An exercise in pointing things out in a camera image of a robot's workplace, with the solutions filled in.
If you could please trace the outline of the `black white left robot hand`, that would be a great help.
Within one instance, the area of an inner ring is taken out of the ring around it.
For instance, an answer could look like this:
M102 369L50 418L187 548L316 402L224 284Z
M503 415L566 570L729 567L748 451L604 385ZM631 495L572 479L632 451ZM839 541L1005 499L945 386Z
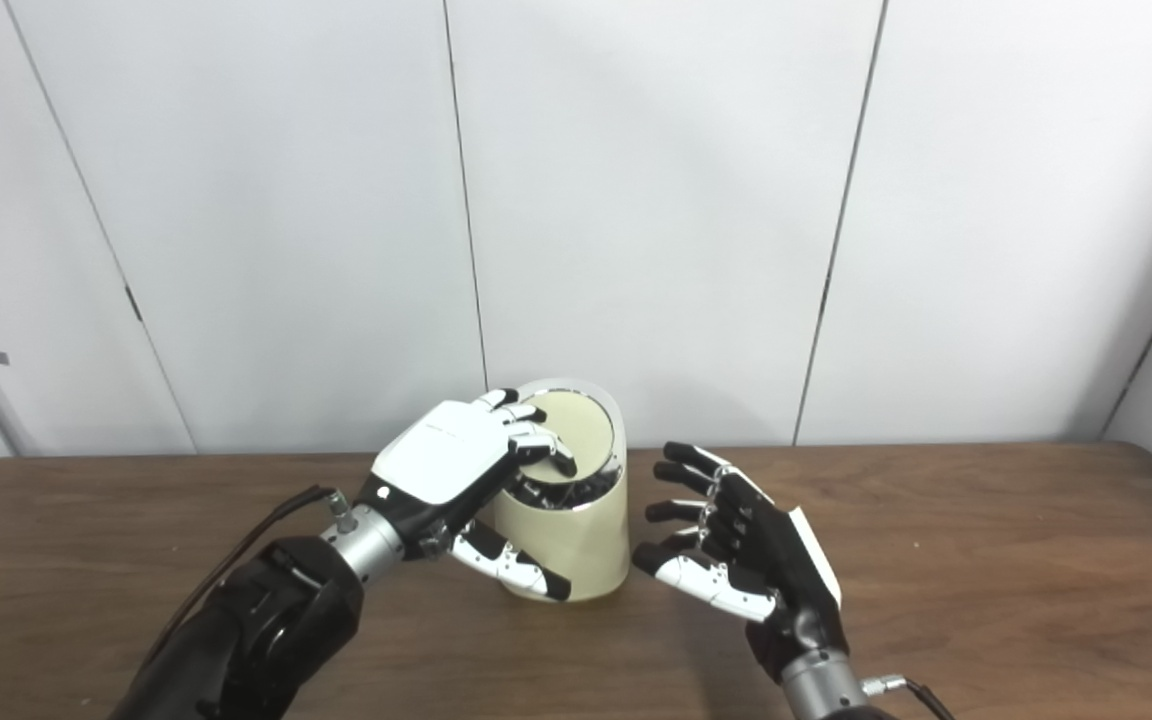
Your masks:
M570 579L475 520L531 462L548 458L575 477L571 448L543 427L545 418L516 389L440 402L376 456L353 507L357 526L324 539L362 585L399 561L449 555L509 588L567 601Z

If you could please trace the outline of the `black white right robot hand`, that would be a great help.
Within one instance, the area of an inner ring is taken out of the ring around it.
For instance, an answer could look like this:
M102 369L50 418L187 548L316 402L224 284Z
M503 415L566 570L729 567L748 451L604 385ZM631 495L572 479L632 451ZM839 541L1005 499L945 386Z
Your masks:
M654 478L699 498L646 507L650 523L684 521L685 528L637 544L635 568L745 620L751 655L773 682L805 655L847 655L838 579L799 509L782 509L744 470L707 448L669 441L662 452Z

